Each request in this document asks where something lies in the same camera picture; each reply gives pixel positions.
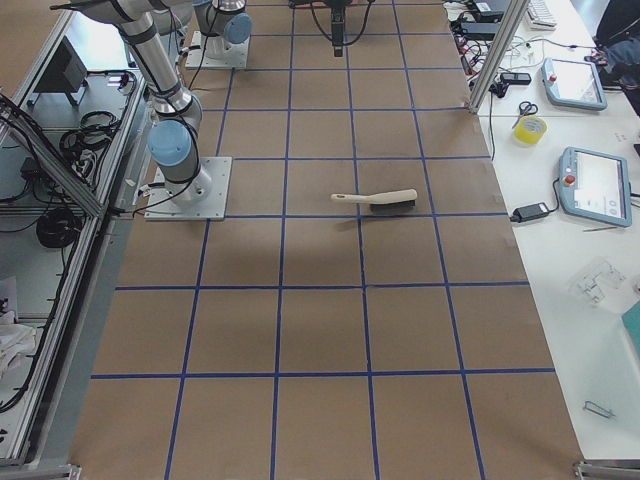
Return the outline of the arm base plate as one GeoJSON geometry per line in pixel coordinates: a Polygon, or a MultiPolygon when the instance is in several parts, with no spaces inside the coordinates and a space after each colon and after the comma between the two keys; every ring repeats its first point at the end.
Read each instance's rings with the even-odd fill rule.
{"type": "Polygon", "coordinates": [[[167,183],[159,167],[155,182],[164,186],[153,189],[149,196],[150,208],[144,217],[150,221],[221,221],[225,218],[229,183],[232,171],[231,157],[201,157],[200,172],[190,186],[167,183]]]}
{"type": "Polygon", "coordinates": [[[241,44],[231,44],[224,38],[202,39],[201,32],[193,33],[187,52],[185,67],[188,70],[202,69],[245,69],[249,55],[250,40],[241,44]]]}

